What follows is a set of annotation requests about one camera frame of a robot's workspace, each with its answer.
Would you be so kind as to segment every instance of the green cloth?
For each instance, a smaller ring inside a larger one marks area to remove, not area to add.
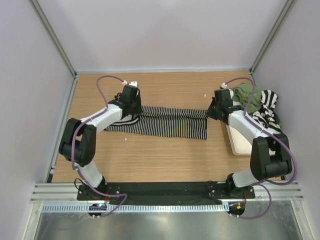
[[[232,88],[232,90],[233,90],[232,100],[235,102],[240,102],[242,107],[245,107],[253,91],[252,85],[248,83],[241,83],[238,86]],[[262,97],[261,89],[256,88],[255,93],[253,95],[253,99],[249,104],[249,107],[247,110],[249,114],[258,111],[261,108],[262,106],[261,97]]]

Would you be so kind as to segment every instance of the black cable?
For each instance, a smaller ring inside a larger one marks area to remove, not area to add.
[[[100,198],[101,198],[99,195],[96,195],[94,192],[92,192],[91,189],[90,189],[90,187],[87,186],[87,185],[84,183],[84,181],[82,181],[80,178],[77,177],[77,178],[74,180],[73,184],[74,184],[74,187],[75,187],[78,191],[79,191],[79,188],[78,188],[77,183],[76,183],[77,180],[79,180],[79,181],[82,183],[82,185],[88,190],[88,193],[89,193],[89,195],[90,195],[91,198],[93,198],[93,199],[100,199]]]
[[[85,185],[85,183],[84,183],[80,178],[78,178],[78,177],[74,180],[74,182],[73,182],[74,187],[79,191],[79,188],[78,188],[78,186],[77,186],[77,184],[76,184],[76,181],[77,181],[77,180],[79,180],[79,181],[82,183],[82,185]]]

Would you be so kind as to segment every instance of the aluminum frame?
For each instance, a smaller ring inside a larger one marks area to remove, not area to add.
[[[300,190],[299,184],[297,181],[294,181],[292,184],[286,186],[278,186],[269,182],[262,183],[266,186],[271,194],[272,201],[290,201],[293,207],[296,220],[298,222],[299,229],[303,236],[303,239],[313,240],[315,239],[311,225],[308,221],[307,205]],[[258,201],[269,201],[269,196],[266,193],[265,189],[261,186],[254,186],[254,192],[256,195],[255,199],[247,199],[250,202],[258,202]],[[25,231],[24,240],[32,240],[36,234],[36,229],[38,226],[40,213],[44,206],[54,206],[58,207],[61,205],[74,206],[74,209],[79,209],[77,206],[84,206],[86,204],[93,203],[102,203],[103,201],[78,201],[77,200],[78,190],[75,188],[73,183],[38,183],[36,184],[33,194],[31,196],[30,205],[32,206],[32,211],[30,214],[29,222]],[[222,204],[226,204],[226,202],[234,202],[234,201],[242,201],[243,199],[224,199]],[[165,210],[160,208],[153,208],[153,212],[163,212]],[[202,208],[199,209],[199,212],[221,212],[221,209],[215,210],[206,210]],[[185,207],[181,208],[181,211],[176,210],[175,212],[185,212],[188,210]],[[135,209],[135,213],[143,213],[144,208]]]
[[[31,6],[33,7],[36,15],[39,17],[40,22],[42,23],[44,29],[48,33],[49,37],[52,40],[53,45],[57,49],[58,53],[60,54],[62,60],[64,61],[66,67],[69,69],[70,73],[72,74],[73,77],[76,77],[77,73],[72,66],[64,48],[62,47],[57,35],[55,34],[54,29],[51,27],[51,24],[49,20],[47,19],[44,11],[42,10],[38,0],[29,0]]]
[[[264,55],[265,55],[266,51],[268,50],[268,48],[270,47],[272,41],[275,39],[277,33],[279,32],[282,24],[284,23],[285,19],[289,15],[289,13],[290,13],[292,7],[294,6],[294,4],[296,3],[296,1],[297,0],[287,0],[285,2],[285,4],[283,5],[277,19],[275,20],[275,23],[273,24],[273,27],[271,28],[268,36],[266,37],[259,53],[257,54],[257,56],[252,64],[252,67],[249,70],[253,76],[254,76],[254,72],[257,69],[260,61],[264,57]]]
[[[48,35],[50,36],[52,43],[56,47],[57,51],[59,52],[62,60],[66,64],[67,68],[69,69],[70,73],[74,77],[74,81],[71,85],[69,97],[66,102],[63,118],[61,120],[59,133],[56,138],[56,142],[54,145],[54,150],[52,152],[51,158],[51,168],[48,171],[48,175],[53,173],[54,166],[57,161],[58,157],[58,147],[61,135],[64,130],[64,126],[67,121],[67,117],[69,115],[72,99],[75,93],[75,88],[78,82],[78,77],[75,69],[72,66],[66,52],[64,51],[58,37],[56,36],[53,28],[51,27],[50,22],[48,21],[45,13],[43,12],[38,0],[29,0],[30,4],[35,10],[35,13],[38,15],[41,23],[43,24],[45,30],[47,31]],[[282,23],[288,16],[290,10],[292,9],[296,0],[287,0],[284,4],[280,14],[278,15],[270,33],[268,34],[266,40],[264,41],[257,57],[255,58],[252,67],[250,69],[245,69],[249,71],[250,76],[252,79],[255,79],[255,70],[257,69],[261,59],[265,55],[266,51],[268,50],[269,46],[272,44],[273,39],[276,37],[277,33],[279,32]],[[205,72],[205,71],[212,71],[212,69],[193,69],[195,72]],[[157,70],[156,72],[177,72],[172,69],[170,70]],[[263,183],[271,193],[271,197],[273,201],[291,201],[292,207],[294,209],[295,217],[297,219],[301,234],[304,239],[312,240],[315,239],[314,234],[312,232],[312,225],[309,221],[309,209],[306,205],[302,192],[299,188],[298,182],[294,181],[292,184],[287,186],[277,186],[271,183],[265,182]],[[266,194],[264,188],[260,186],[254,186],[254,191],[256,194],[255,199],[248,199],[248,201],[268,201],[269,197]],[[77,189],[75,189],[73,183],[38,183],[35,185],[33,194],[30,199],[30,217],[28,224],[26,226],[24,240],[31,240],[34,238],[36,234],[36,229],[38,226],[40,213],[44,204],[51,203],[70,203],[70,204],[79,204],[79,203],[96,203],[99,201],[77,201]],[[241,199],[224,199],[224,202],[229,201],[241,201]]]
[[[249,71],[250,67],[230,67],[230,68],[162,68],[143,70],[113,70],[113,74],[133,74],[133,73],[185,73],[185,72],[223,72],[223,71]],[[78,74],[105,74],[106,71],[78,71]]]

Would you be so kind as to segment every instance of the black-and-white striped cloth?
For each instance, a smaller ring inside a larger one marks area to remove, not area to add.
[[[133,124],[113,124],[107,131],[141,135],[206,140],[207,111],[154,106],[142,106],[142,113],[132,116],[139,118]]]
[[[278,96],[271,90],[264,90],[261,91],[261,93],[262,106],[258,111],[253,113],[252,118],[266,129],[273,129],[281,133],[282,131],[279,126],[280,120],[275,114]]]

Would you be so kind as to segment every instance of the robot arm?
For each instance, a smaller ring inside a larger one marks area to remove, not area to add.
[[[252,145],[250,167],[227,177],[226,182],[229,184],[231,192],[259,181],[291,173],[292,162],[287,151],[262,131],[264,129],[270,132],[269,130],[263,126],[258,129],[246,119],[251,117],[248,114],[244,116],[244,110],[241,106],[234,106],[229,89],[214,91],[207,115],[235,128]],[[289,147],[289,141],[285,134],[273,133],[273,135]],[[275,151],[275,154],[270,155],[269,149]]]
[[[68,120],[59,146],[59,153],[68,161],[71,161],[72,139],[77,127],[88,121],[79,131],[81,140],[75,141],[74,160],[78,171],[86,181],[98,191],[105,193],[106,181],[98,171],[94,155],[96,153],[96,136],[113,123],[131,119],[132,115],[141,113],[141,97],[138,83],[136,81],[126,84],[122,93],[118,93],[115,98],[108,103],[107,111],[104,107],[91,116],[80,120],[71,118]]]

